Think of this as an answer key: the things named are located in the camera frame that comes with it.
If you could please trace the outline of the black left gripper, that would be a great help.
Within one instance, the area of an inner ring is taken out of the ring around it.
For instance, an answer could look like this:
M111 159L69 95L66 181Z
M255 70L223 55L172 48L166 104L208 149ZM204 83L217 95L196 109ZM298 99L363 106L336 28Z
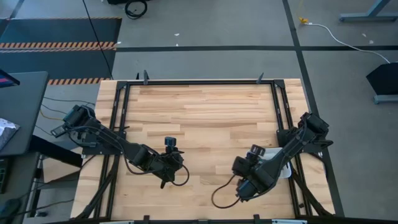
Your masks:
M167 182L175 180L175 173L183 167L183 152L163 153L155 157L148 168L154 175L162 179L160 188L163 189Z

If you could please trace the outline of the white plastic bin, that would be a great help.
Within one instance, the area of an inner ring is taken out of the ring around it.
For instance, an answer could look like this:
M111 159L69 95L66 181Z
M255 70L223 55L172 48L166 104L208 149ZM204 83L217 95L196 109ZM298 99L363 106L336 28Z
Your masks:
M275 148L267 148L265 149L264 152L260 153L259 155L256 155L252 151L247 151L246 157L248 159L252 159L255 164L263 165L266 161L272 160L277 153L279 153L282 150L281 147L275 147ZM261 180L266 180L268 177L271 177L268 173L268 171L265 171L264 169L254 169L254 174L258 179ZM287 179L292 175L292 170L290 167L290 164L287 163L284 165L280 171L279 178L280 179Z

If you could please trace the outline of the grey desk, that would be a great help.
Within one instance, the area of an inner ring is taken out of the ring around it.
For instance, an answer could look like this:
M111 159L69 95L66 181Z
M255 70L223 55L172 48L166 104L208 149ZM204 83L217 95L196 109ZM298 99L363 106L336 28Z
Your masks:
M13 73L11 76L20 84L0 88L0 118L19 125L19 130L0 150L0 157L21 155L29 150L49 80L47 72Z

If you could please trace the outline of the crumpled white bag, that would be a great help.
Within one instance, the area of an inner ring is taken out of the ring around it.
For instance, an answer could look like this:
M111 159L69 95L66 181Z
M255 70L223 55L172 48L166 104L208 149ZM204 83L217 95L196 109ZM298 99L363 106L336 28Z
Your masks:
M17 133L20 126L6 119L0 118L0 151L10 141L10 139Z

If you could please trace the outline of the black box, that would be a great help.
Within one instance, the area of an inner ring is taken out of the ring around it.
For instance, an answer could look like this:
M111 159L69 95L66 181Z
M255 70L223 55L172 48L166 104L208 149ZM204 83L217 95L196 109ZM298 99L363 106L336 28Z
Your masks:
M398 62L382 64L366 78L377 95L398 95Z

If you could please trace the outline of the black hazard-striped floor mat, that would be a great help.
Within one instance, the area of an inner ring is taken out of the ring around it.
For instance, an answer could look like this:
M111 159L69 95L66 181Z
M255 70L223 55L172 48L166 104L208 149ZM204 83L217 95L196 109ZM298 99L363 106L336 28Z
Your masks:
M0 18L0 69L47 72L51 85L112 79L120 17Z

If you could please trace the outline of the laptop screen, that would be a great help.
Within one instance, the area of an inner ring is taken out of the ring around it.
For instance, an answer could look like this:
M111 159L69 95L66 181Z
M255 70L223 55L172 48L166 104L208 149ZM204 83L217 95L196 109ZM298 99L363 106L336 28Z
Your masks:
M0 69L0 88L19 86L20 81Z

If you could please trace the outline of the grey table leg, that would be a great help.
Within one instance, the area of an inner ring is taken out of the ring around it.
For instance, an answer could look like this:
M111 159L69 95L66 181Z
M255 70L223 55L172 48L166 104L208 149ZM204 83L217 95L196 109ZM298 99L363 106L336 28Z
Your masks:
M340 14L339 20L341 22L395 22L398 20L398 12L381 13L384 7L391 1L392 0L377 0L367 12Z

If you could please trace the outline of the black metal table frame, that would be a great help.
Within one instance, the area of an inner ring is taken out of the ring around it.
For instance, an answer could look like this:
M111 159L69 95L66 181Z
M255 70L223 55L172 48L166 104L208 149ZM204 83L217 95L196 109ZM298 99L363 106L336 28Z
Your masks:
M134 175L123 160L116 179L93 212L112 222L227 224L270 223L315 217L314 208L292 179L281 179L268 194L236 200L231 166L253 144L278 146L277 133L306 112L298 79L103 81L96 102L98 119L123 126L126 139L164 150L172 136L187 169L176 183L160 188L153 175Z

